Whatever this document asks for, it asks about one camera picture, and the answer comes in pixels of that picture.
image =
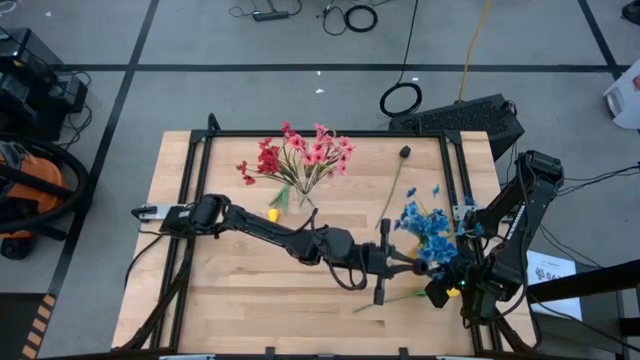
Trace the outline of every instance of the black cable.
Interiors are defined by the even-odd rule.
[[[533,295],[529,295],[529,297],[530,297],[531,299],[533,299],[533,300],[534,300],[538,305],[540,305],[540,307],[542,307],[543,309],[545,309],[545,310],[547,310],[547,311],[549,311],[549,312],[552,312],[552,313],[554,313],[554,314],[556,314],[556,315],[558,315],[558,316],[561,316],[561,317],[563,317],[563,318],[566,318],[566,319],[569,319],[569,320],[573,320],[573,321],[575,321],[575,322],[577,322],[577,323],[579,323],[579,324],[582,324],[584,327],[588,328],[589,330],[591,330],[591,331],[593,331],[593,332],[596,332],[596,333],[598,333],[598,334],[600,334],[600,335],[602,335],[602,336],[606,337],[606,338],[607,338],[607,339],[609,339],[609,340],[615,341],[616,343],[618,343],[618,344],[620,344],[620,345],[622,345],[622,346],[624,346],[624,347],[626,347],[626,348],[628,348],[628,349],[631,349],[631,350],[633,350],[633,351],[640,352],[640,348],[638,348],[638,347],[635,347],[635,346],[633,346],[633,345],[631,345],[631,344],[628,344],[628,343],[626,343],[626,342],[624,342],[624,341],[621,341],[620,339],[616,339],[615,337],[613,337],[613,336],[611,336],[611,335],[607,334],[606,332],[604,332],[604,331],[602,331],[602,330],[600,330],[600,329],[598,329],[598,328],[596,328],[596,327],[594,327],[594,326],[591,326],[591,325],[589,325],[589,324],[587,324],[587,323],[585,323],[585,322],[583,322],[583,321],[581,321],[581,320],[578,320],[578,319],[576,319],[575,317],[573,317],[573,316],[571,316],[571,315],[569,315],[569,314],[565,314],[565,313],[562,313],[562,312],[559,312],[559,311],[553,310],[553,309],[551,309],[551,308],[549,308],[549,307],[547,307],[547,306],[543,305],[542,303],[540,303],[540,302],[535,298],[535,296],[533,296]]]
[[[340,13],[340,17],[344,21],[344,11],[342,11],[342,9],[339,6],[333,6],[334,1],[335,0],[331,0],[331,3],[329,3],[329,5],[327,5],[327,7],[322,10],[322,30],[324,30],[324,32],[326,32],[331,36],[340,36],[344,34],[345,31],[347,31],[346,22],[345,22],[344,28],[341,31],[332,33],[329,30],[327,30],[327,18],[329,17],[329,14],[331,14],[333,10],[337,10]]]
[[[612,177],[616,177],[616,176],[632,176],[632,175],[640,174],[640,171],[629,173],[629,174],[623,174],[624,172],[627,172],[627,171],[633,170],[633,169],[640,169],[640,165],[630,166],[630,167],[627,167],[627,168],[624,168],[624,169],[611,171],[611,172],[604,173],[604,174],[595,176],[593,178],[587,179],[588,181],[583,183],[583,184],[570,186],[568,188],[560,190],[558,192],[558,197],[569,195],[572,192],[578,191],[578,190],[580,190],[580,189],[582,189],[582,188],[584,188],[586,186],[599,183],[599,182],[601,182],[603,180],[610,179]],[[583,180],[574,179],[574,178],[568,178],[567,180],[569,180],[569,181],[583,181]]]
[[[418,86],[417,84],[414,83],[402,83],[402,77],[404,76],[404,71],[407,67],[407,57],[409,56],[409,48],[411,47],[411,39],[413,38],[413,25],[416,22],[416,13],[418,12],[418,0],[415,0],[415,4],[413,6],[413,15],[411,16],[411,28],[409,29],[409,39],[407,40],[407,49],[404,52],[404,60],[402,61],[402,70],[400,71],[400,78],[398,78],[398,81],[396,82],[395,85],[393,85],[389,90],[385,91],[384,94],[382,94],[382,98],[380,98],[380,111],[382,111],[383,114],[391,117],[391,118],[396,118],[396,117],[401,117],[401,116],[406,116],[406,115],[410,115],[413,114],[416,110],[418,110],[418,108],[420,107],[420,104],[422,103],[422,90],[420,89],[420,86]],[[387,106],[386,106],[386,102],[387,102],[387,97],[389,97],[389,95],[391,95],[391,93],[393,93],[394,91],[400,89],[400,88],[411,88],[416,92],[416,101],[413,103],[413,105],[411,105],[409,108],[407,108],[406,110],[403,111],[398,111],[398,112],[391,112],[389,110],[387,110]]]
[[[253,13],[258,11],[258,6],[256,5],[256,3],[253,0],[249,0],[251,1],[251,3],[253,4],[253,11],[249,12],[249,13],[245,13],[244,10],[242,10],[242,8],[240,6],[234,6],[231,9],[229,9],[229,15],[235,17],[235,18],[241,18],[241,17],[245,17],[245,16],[251,16],[253,15]],[[232,11],[234,9],[238,9],[240,10],[240,15],[236,15],[234,14]]]
[[[298,10],[296,10],[295,12],[290,12],[289,16],[296,16],[296,15],[300,14],[300,11],[302,11],[302,2],[300,0],[297,0],[297,1],[298,1]],[[267,0],[267,4],[269,4],[269,7],[271,8],[271,11],[278,12],[278,10],[276,10],[275,6],[273,6],[273,1],[272,0]]]
[[[548,230],[544,225],[540,224],[540,230],[542,231],[542,235],[545,237],[545,239],[547,239],[547,241],[549,241],[549,243],[551,243],[551,245],[554,245],[554,246],[555,246],[555,244],[553,244],[553,243],[551,242],[551,240],[549,240],[549,238],[547,238],[547,236],[546,236],[545,232],[546,232],[547,234],[549,234],[549,236],[551,236],[551,237],[552,237],[552,238],[553,238],[553,239],[554,239],[554,240],[555,240],[555,241],[556,241],[560,246],[562,246],[562,247],[564,247],[564,248],[566,248],[566,249],[568,249],[568,250],[570,250],[570,251],[573,251],[574,253],[578,254],[578,255],[579,255],[579,256],[581,256],[582,258],[584,258],[584,259],[588,260],[589,262],[593,263],[596,267],[599,267],[599,268],[602,268],[602,267],[603,267],[603,266],[602,266],[602,265],[600,265],[597,261],[595,261],[595,260],[591,259],[590,257],[588,257],[588,256],[586,256],[586,255],[584,255],[584,254],[582,254],[582,253],[581,253],[581,252],[579,252],[578,250],[573,249],[573,248],[569,247],[568,245],[563,244],[563,243],[562,243],[560,240],[558,240],[558,238],[557,238],[557,237],[555,237],[555,236],[551,233],[551,231],[549,231],[549,230]],[[582,265],[585,265],[585,266],[590,266],[590,267],[591,267],[591,266],[593,266],[593,265],[588,265],[588,264],[584,264],[584,263],[582,263],[582,262],[580,262],[580,261],[577,261],[577,260],[576,260],[573,256],[571,256],[571,255],[569,255],[569,257],[570,257],[571,259],[573,259],[573,261],[575,261],[575,262],[577,262],[577,263],[579,263],[579,264],[582,264]]]
[[[151,249],[155,244],[158,243],[158,241],[160,241],[160,239],[162,239],[164,237],[165,234],[159,234],[159,233],[154,233],[151,231],[143,231],[143,230],[138,230],[139,233],[141,234],[154,234],[157,235],[157,237],[155,238],[155,240],[153,240],[152,242],[149,243],[149,245],[145,246],[144,249],[142,249],[134,258],[133,260],[131,260],[131,263],[129,264],[129,267],[127,268],[127,273],[124,276],[124,288],[127,288],[127,282],[129,281],[129,274],[131,273],[131,270],[133,269],[133,265],[135,265],[136,261],[138,261],[138,259],[140,258],[140,256],[142,256],[142,254],[144,254],[147,250]]]

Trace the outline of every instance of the orange vacuum cleaner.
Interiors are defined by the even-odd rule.
[[[73,210],[86,189],[86,170],[75,158],[53,144],[43,149],[38,146],[43,143],[34,145],[34,141],[0,141],[0,253],[9,259],[24,259],[36,234],[66,239],[64,231],[48,223]],[[75,191],[54,163],[69,159],[74,172],[81,172]]]

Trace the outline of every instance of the blue flower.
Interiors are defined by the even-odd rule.
[[[413,217],[413,216],[420,215],[420,211],[418,210],[418,204],[416,204],[415,201],[412,201],[409,204],[407,204],[407,206],[405,207],[405,210],[407,211],[408,216]]]

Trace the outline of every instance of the wooden table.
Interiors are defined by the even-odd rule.
[[[487,205],[500,190],[487,136],[468,132],[462,133],[462,138],[474,199],[479,205]],[[176,202],[188,139],[189,132],[164,134],[149,203]],[[235,204],[266,217],[267,204],[280,185],[260,179],[247,187],[235,169],[242,160],[257,157],[258,140],[214,138],[204,193],[225,194]],[[352,141],[357,148],[349,175],[323,180],[313,190],[312,199],[320,209],[318,224],[346,228],[357,242],[377,243],[379,232],[374,226],[391,188],[398,152],[404,145],[409,145],[412,152],[387,216],[399,216],[406,191],[413,186],[418,187],[418,197],[427,208],[443,208],[449,213],[437,139]],[[455,154],[453,147],[449,152]],[[456,192],[462,200],[455,155],[451,157]],[[195,192],[198,168],[196,160],[189,201]],[[436,185],[440,185],[441,193],[434,198],[431,190]],[[289,227],[297,227],[310,212],[297,205],[290,205],[289,210],[279,221]],[[152,222],[144,224],[143,229],[157,230],[159,225]],[[140,235],[136,253],[153,238]],[[404,231],[393,232],[392,241],[405,253],[416,244],[416,239]],[[156,304],[168,243],[167,239],[152,248],[131,272],[114,346],[126,342]],[[344,278],[345,272],[339,272],[339,276]],[[412,274],[396,276],[387,281],[386,299],[422,289],[427,281]],[[198,237],[179,351],[248,354],[264,353],[265,347],[274,346],[278,354],[393,355],[399,347],[407,347],[413,355],[473,354],[470,332],[462,327],[460,297],[451,299],[443,309],[434,308],[427,298],[411,298],[354,314],[355,308],[372,302],[375,277],[370,276],[369,284],[364,291],[347,292],[339,288],[324,264],[301,265],[281,248],[239,232],[224,233],[219,240]],[[501,303],[499,308],[505,310],[509,305]],[[172,318],[171,307],[162,344],[168,344]],[[507,320],[527,344],[534,344],[526,301]],[[488,330],[482,327],[482,333],[488,348]]]

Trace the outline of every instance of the black tube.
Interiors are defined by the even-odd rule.
[[[50,183],[39,177],[35,177],[31,174],[27,174],[4,164],[0,164],[0,176],[60,198],[66,199],[73,195],[73,191],[67,188]]]
[[[48,143],[46,141],[18,137],[16,134],[12,133],[0,132],[0,138],[16,141],[21,144],[26,144],[27,147],[29,145],[36,146],[40,149],[44,149],[50,152],[56,158],[62,159],[62,161],[67,164],[69,168],[71,168],[78,181],[78,185],[73,191],[73,194],[69,196],[62,205],[51,211],[34,216],[32,218],[0,224],[0,233],[13,233],[19,230],[29,229],[42,223],[50,222],[70,211],[73,211],[76,208],[78,202],[84,199],[89,187],[89,174],[87,173],[87,169],[84,168],[82,163],[80,163],[78,159],[73,157],[73,155],[69,154],[59,146]]]
[[[209,158],[211,155],[211,143],[213,142],[212,136],[207,136],[204,142],[204,148],[202,150],[202,160],[200,162],[200,171],[198,172],[198,182],[196,184],[195,201],[200,200],[204,192],[204,186],[207,180],[207,171],[209,170]],[[189,290],[189,277],[191,275],[191,263],[193,260],[193,253],[196,246],[195,237],[187,239],[187,247],[184,251],[184,262],[187,266],[187,278],[185,279],[180,292],[178,292],[178,299],[176,301],[176,313],[173,318],[173,325],[171,326],[171,340],[169,342],[170,347],[178,348],[180,344],[180,334],[182,332],[182,319],[184,318],[184,309],[187,301],[187,293]]]
[[[640,260],[530,285],[531,302],[546,302],[633,289],[640,283]]]
[[[447,148],[447,138],[444,135],[439,136],[440,153],[442,154],[442,168],[444,170],[444,179],[447,183],[447,194],[449,195],[449,204],[453,212],[453,206],[458,205],[456,197],[456,185],[453,182],[453,172],[451,171],[451,161],[449,160],[449,149]]]
[[[456,157],[458,158],[458,169],[460,170],[460,182],[462,183],[462,193],[464,194],[465,205],[467,202],[473,201],[473,193],[471,192],[471,182],[469,181],[469,171],[467,170],[467,161],[464,158],[464,149],[462,145],[454,144],[456,148]]]
[[[187,159],[184,164],[184,170],[182,172],[182,183],[180,184],[180,192],[178,193],[178,203],[185,204],[187,202],[187,195],[189,193],[189,183],[191,181],[191,172],[193,170],[193,160],[196,155],[196,142],[189,140],[189,148],[187,150]],[[171,238],[169,243],[169,251],[167,252],[167,260],[164,264],[164,273],[162,274],[162,284],[160,285],[160,295],[162,298],[171,284],[173,278],[173,269],[176,263],[176,254],[178,252],[178,243],[180,239]],[[155,329],[151,333],[150,348],[157,348],[160,346],[160,338],[162,337],[162,328],[164,327],[164,316],[158,321]]]

